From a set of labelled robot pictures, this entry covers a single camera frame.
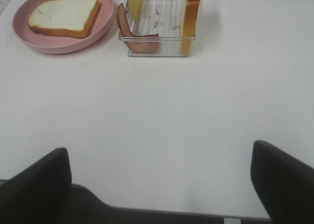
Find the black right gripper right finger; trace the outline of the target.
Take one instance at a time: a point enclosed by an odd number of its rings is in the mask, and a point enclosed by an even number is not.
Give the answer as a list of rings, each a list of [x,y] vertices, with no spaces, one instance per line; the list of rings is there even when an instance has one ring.
[[[253,144],[251,181],[275,224],[314,222],[314,169],[267,141]]]

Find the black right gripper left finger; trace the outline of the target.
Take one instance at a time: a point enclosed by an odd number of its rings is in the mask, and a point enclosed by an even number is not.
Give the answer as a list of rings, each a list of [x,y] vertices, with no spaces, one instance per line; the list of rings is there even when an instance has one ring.
[[[55,223],[71,184],[68,152],[56,148],[0,186],[0,222]]]

